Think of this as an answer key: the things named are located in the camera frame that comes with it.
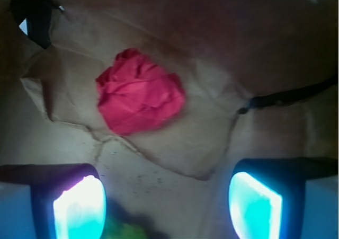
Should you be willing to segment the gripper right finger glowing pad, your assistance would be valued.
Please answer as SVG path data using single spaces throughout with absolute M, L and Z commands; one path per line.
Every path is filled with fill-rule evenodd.
M 338 160 L 240 160 L 228 205 L 239 238 L 338 238 Z

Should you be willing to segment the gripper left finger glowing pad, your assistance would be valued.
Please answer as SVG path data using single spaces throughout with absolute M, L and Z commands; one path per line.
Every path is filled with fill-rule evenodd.
M 1 238 L 100 238 L 105 217 L 91 164 L 1 166 Z

